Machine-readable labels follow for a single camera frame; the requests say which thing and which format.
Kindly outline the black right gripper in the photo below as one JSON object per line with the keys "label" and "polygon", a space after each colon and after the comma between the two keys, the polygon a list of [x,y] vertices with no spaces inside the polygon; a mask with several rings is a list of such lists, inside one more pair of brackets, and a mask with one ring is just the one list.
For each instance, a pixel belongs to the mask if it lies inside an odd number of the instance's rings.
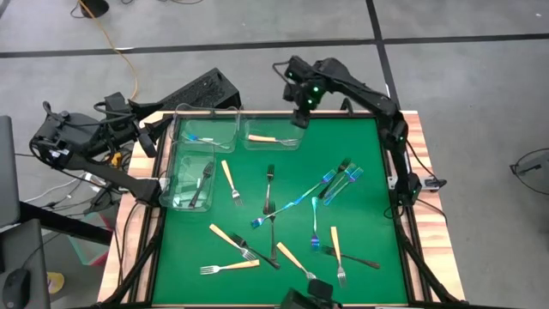
{"label": "black right gripper", "polygon": [[291,123],[301,129],[307,129],[311,110],[316,110],[326,93],[326,82],[317,69],[298,56],[292,56],[284,73],[292,81],[285,89],[285,100],[294,101],[299,109],[293,111]]}

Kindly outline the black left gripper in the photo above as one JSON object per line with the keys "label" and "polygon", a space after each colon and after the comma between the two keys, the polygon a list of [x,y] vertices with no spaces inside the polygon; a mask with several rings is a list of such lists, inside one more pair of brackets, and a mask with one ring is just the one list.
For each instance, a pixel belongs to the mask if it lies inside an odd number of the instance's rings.
{"label": "black left gripper", "polygon": [[127,106],[130,109],[130,119],[124,122],[126,128],[124,129],[122,141],[138,141],[147,157],[154,158],[157,155],[157,150],[155,148],[154,133],[150,131],[165,131],[172,123],[172,117],[162,118],[153,123],[145,123],[144,128],[141,128],[140,121],[150,114],[148,105],[129,102]]}

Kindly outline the iridescent spoons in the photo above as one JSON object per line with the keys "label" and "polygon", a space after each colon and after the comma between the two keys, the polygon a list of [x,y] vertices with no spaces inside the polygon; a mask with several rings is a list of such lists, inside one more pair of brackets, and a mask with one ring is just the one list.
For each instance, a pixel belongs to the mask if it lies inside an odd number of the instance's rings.
{"label": "iridescent spoons", "polygon": [[205,142],[205,143],[214,145],[214,146],[222,148],[222,149],[229,149],[230,148],[229,146],[226,146],[225,144],[215,142],[213,138],[209,138],[209,137],[199,137],[199,136],[196,136],[196,135],[193,135],[193,134],[185,134],[184,138],[187,139],[188,141],[192,141],[192,142]]}

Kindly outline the wooden-handled silver fork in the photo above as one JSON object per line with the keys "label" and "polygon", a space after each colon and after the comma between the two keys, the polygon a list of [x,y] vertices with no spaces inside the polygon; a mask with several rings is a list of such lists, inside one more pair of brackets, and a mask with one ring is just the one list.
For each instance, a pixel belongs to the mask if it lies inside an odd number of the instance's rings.
{"label": "wooden-handled silver fork", "polygon": [[338,263],[337,265],[338,282],[342,288],[345,288],[347,286],[347,275],[344,268],[342,267],[340,241],[339,241],[337,227],[332,226],[330,228],[330,235],[331,235],[331,239],[332,239],[332,243],[335,251],[335,257]]}
{"label": "wooden-handled silver fork", "polygon": [[212,275],[216,274],[222,270],[239,270],[239,269],[247,269],[247,268],[254,268],[260,265],[260,261],[258,259],[240,262],[236,264],[228,264],[225,266],[219,266],[219,265],[209,265],[209,266],[203,266],[200,268],[200,275]]}
{"label": "wooden-handled silver fork", "polygon": [[228,166],[227,161],[223,160],[223,161],[221,162],[221,165],[222,165],[223,171],[224,171],[224,173],[225,173],[225,175],[226,175],[228,184],[230,185],[231,190],[232,190],[232,200],[234,201],[234,203],[235,203],[236,206],[242,206],[243,203],[242,203],[242,200],[241,200],[241,197],[240,197],[239,192],[237,191],[237,189],[236,189],[235,186],[234,186],[234,183],[233,183],[233,180],[232,180],[231,171],[230,171],[230,168],[229,168],[229,166]]}
{"label": "wooden-handled silver fork", "polygon": [[251,135],[247,136],[247,140],[252,142],[270,142],[270,143],[279,143],[285,146],[294,146],[299,143],[299,139],[277,139],[273,136],[258,136]]}
{"label": "wooden-handled silver fork", "polygon": [[276,244],[276,247],[281,251],[283,255],[285,255],[296,267],[298,267],[300,270],[302,270],[306,276],[306,278],[310,281],[313,279],[316,279],[317,277],[307,270],[304,265],[291,253],[291,251],[282,243],[278,242]]}
{"label": "wooden-handled silver fork", "polygon": [[219,237],[221,237],[223,240],[225,240],[227,243],[232,245],[233,247],[237,248],[240,251],[241,256],[247,260],[255,260],[256,256],[251,253],[248,249],[243,248],[242,246],[238,245],[235,241],[233,241],[225,232],[223,232],[219,227],[217,227],[215,224],[210,224],[209,229],[217,234]]}

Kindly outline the clear plastic bin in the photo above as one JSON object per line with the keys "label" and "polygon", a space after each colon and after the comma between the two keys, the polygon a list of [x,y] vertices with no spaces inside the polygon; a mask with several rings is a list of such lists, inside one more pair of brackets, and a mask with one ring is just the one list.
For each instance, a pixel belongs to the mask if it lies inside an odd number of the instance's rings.
{"label": "clear plastic bin", "polygon": [[[231,153],[236,148],[240,112],[235,107],[215,109],[181,104],[174,111],[173,122],[172,140],[186,144],[191,151]],[[184,138],[185,134],[213,138],[215,142],[230,148],[222,149],[205,142],[188,141]]]}
{"label": "clear plastic bin", "polygon": [[[285,146],[279,143],[252,142],[247,140],[249,134],[273,136],[277,139],[299,139],[299,143],[294,146]],[[241,121],[239,129],[239,139],[248,150],[297,150],[304,135],[304,129],[291,124],[290,120],[286,118],[246,118]]]}
{"label": "clear plastic bin", "polygon": [[[190,200],[196,193],[202,178],[202,170],[212,161],[214,169],[193,209]],[[215,176],[215,152],[191,151],[186,144],[173,142],[166,171],[166,187],[160,195],[160,205],[168,209],[186,212],[206,212],[213,203]]]}

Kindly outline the black computer tower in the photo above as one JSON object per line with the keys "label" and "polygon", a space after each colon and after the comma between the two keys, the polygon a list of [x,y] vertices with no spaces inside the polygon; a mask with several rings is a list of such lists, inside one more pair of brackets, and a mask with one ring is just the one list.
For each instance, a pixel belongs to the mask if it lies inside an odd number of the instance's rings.
{"label": "black computer tower", "polygon": [[198,108],[227,109],[242,106],[238,89],[217,68],[213,68],[192,82],[160,100],[161,111],[175,111],[186,104]]}

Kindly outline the black desk leg bar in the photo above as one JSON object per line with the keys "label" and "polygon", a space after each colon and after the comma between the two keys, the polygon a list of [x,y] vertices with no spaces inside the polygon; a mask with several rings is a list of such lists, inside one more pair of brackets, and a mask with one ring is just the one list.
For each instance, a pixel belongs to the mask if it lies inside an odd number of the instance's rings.
{"label": "black desk leg bar", "polygon": [[20,202],[18,222],[23,223],[33,219],[39,220],[41,226],[45,229],[64,233],[74,238],[102,245],[110,245],[112,241],[112,231],[44,210],[29,203]]}

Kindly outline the pink and teal crate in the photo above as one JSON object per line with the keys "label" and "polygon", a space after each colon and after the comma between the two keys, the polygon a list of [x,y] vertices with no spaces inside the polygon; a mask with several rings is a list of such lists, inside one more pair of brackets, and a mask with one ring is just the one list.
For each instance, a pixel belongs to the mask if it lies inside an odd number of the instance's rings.
{"label": "pink and teal crate", "polygon": [[[106,218],[98,213],[90,213],[86,215],[82,221],[106,229],[109,232],[112,231]],[[83,265],[99,266],[106,261],[110,244],[102,245],[88,240],[74,238],[72,236],[69,236],[68,239]]]}

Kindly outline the black round bin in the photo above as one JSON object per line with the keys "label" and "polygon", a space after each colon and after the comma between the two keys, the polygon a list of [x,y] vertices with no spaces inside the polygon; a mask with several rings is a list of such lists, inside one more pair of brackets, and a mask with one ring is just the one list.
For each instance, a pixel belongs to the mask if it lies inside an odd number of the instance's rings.
{"label": "black round bin", "polygon": [[78,0],[78,5],[82,15],[86,18],[101,17],[110,8],[106,0]]}

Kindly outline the grey monitor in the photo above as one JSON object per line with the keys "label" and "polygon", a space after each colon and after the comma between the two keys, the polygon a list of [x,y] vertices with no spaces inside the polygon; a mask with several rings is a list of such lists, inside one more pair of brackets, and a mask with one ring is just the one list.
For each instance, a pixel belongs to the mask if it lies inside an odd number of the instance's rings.
{"label": "grey monitor", "polygon": [[12,120],[0,116],[0,228],[20,218],[20,200],[16,172]]}

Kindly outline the green felt table mat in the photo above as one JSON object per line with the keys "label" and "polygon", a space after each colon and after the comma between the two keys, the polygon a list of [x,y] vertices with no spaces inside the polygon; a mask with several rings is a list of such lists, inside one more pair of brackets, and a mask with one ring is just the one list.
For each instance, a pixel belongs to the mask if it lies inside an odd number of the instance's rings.
{"label": "green felt table mat", "polygon": [[[260,261],[259,266],[201,276],[203,266],[247,261],[209,225],[215,224],[228,236],[237,234],[270,258],[271,220],[268,218],[257,228],[250,224],[265,216],[262,209],[268,166],[274,164],[269,201],[274,201],[278,210],[293,203],[331,169],[336,171],[347,157],[364,170],[361,177],[327,206],[317,197],[326,186],[320,185],[301,203],[276,215],[275,243],[282,242],[307,270],[334,285],[334,297],[343,304],[404,303],[407,293],[395,228],[384,216],[389,193],[376,124],[369,118],[325,118],[311,121],[297,150],[248,150],[238,144],[231,153],[217,155],[218,161],[227,161],[243,205],[235,205],[226,175],[218,171],[209,211],[168,211],[154,304],[273,305],[280,303],[290,288],[305,291],[308,283],[304,272],[277,247],[278,270],[250,251]],[[313,197],[318,198],[318,251],[311,247]],[[332,226],[337,227],[341,253],[379,263],[381,268],[375,270],[342,258],[347,286],[337,286],[336,257],[321,251],[321,245],[333,247]]]}

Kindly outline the grey desk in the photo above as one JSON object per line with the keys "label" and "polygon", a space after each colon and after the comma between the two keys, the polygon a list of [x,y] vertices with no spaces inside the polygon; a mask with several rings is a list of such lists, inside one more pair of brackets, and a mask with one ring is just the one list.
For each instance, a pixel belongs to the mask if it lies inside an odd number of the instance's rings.
{"label": "grey desk", "polygon": [[[33,219],[0,233],[0,309],[50,309],[45,254],[41,226]],[[28,273],[28,284],[18,294],[27,296],[24,307],[9,308],[4,301],[3,288],[9,275],[18,269]]]}

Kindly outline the yellow purple small object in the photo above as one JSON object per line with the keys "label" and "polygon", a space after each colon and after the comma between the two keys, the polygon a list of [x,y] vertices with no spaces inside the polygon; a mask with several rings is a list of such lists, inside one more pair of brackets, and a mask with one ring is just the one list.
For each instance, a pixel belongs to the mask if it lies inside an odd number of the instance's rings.
{"label": "yellow purple small object", "polygon": [[50,272],[47,273],[47,286],[48,292],[50,295],[59,293],[64,286],[65,277],[62,273],[59,272]]}

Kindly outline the black computer mouse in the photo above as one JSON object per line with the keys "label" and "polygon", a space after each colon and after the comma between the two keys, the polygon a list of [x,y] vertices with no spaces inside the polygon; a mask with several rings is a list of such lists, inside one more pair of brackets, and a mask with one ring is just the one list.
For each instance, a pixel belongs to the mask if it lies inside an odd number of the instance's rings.
{"label": "black computer mouse", "polygon": [[24,309],[30,298],[30,271],[11,271],[2,288],[3,304],[7,309]]}

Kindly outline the grey metal mounting bracket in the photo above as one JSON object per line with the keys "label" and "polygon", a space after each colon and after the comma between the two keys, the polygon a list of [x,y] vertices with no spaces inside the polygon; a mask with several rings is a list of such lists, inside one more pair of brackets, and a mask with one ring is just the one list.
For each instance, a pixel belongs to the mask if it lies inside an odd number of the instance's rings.
{"label": "grey metal mounting bracket", "polygon": [[[391,190],[394,190],[397,181],[396,176],[387,177],[388,185]],[[419,176],[419,181],[423,191],[436,192],[447,184],[446,179],[435,179],[434,177]]]}

